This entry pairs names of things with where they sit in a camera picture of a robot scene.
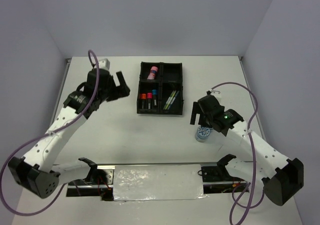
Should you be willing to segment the pink tip black highlighter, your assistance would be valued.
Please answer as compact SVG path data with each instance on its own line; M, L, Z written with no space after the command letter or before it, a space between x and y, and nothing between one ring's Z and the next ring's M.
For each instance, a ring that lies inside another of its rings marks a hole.
M148 98L147 100L146 100L146 107L147 107L147 109L148 110L151 110L152 109L152 99L151 98Z

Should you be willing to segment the orange tip black highlighter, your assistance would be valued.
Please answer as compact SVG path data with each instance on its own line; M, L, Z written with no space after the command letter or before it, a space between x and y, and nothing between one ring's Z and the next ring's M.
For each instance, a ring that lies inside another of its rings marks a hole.
M145 99L141 99L140 100L140 107L141 110L146 109L146 100Z

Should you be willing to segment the blue tip black highlighter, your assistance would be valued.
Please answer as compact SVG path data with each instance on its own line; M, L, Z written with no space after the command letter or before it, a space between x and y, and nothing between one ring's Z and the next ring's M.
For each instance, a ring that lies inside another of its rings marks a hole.
M152 95L152 105L155 108L158 107L158 98L157 98L157 95L155 95L155 94Z

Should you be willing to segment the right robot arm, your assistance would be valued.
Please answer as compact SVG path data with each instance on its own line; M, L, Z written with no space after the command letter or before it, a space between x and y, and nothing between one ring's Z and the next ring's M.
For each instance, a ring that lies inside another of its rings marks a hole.
M212 128L225 137L226 145L238 147L260 166L264 194L277 206L283 206L304 186L304 164L278 152L248 127L233 109L226 110L209 94L192 105L190 124Z

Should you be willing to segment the blue slim pen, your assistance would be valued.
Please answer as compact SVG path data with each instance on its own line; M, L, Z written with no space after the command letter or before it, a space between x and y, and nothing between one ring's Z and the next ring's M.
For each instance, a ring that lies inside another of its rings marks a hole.
M176 100L176 98L178 97L179 93L180 93L180 91L177 91L176 94L174 95L174 97L173 97L173 99L171 101L172 104Z

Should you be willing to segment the orange highlighter cap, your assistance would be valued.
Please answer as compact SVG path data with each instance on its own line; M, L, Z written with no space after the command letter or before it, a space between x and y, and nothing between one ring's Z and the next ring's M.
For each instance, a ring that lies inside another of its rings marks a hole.
M140 99L141 99L141 100L146 100L146 99L147 99L147 94L146 94L146 93L142 93L142 94L140 95Z

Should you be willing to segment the green slim pen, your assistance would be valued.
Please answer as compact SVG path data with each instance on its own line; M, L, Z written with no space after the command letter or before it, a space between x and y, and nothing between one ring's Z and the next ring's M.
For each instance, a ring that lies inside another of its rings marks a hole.
M169 99L168 99L168 103L169 103L169 104L171 103L172 99L174 98L176 92L177 92L177 91L174 90L174 91L171 93L171 95L170 95L170 97L169 97Z

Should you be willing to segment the pink highlighter cap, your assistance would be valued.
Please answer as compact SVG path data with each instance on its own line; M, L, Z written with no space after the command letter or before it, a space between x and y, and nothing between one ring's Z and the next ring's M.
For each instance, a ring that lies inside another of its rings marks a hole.
M152 93L147 93L147 98L148 99L152 99L152 97L153 97Z

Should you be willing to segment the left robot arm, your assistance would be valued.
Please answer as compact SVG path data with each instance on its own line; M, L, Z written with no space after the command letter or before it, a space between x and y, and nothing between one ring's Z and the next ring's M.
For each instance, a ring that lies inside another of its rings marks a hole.
M47 136L40 139L21 158L12 157L8 168L16 183L41 199L49 197L59 185L75 180L86 184L95 183L106 173L88 158L76 162L57 164L56 158L73 134L97 111L103 102L110 102L129 96L122 72L113 76L105 69L93 69L87 80L70 93L63 103L59 115L47 130Z

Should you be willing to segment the pink bottle of pens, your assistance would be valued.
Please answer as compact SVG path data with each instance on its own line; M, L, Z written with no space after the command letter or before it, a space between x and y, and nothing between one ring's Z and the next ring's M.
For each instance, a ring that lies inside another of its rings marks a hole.
M149 74L147 76L147 80L155 80L157 73L158 73L159 68L157 66L152 66L150 68Z

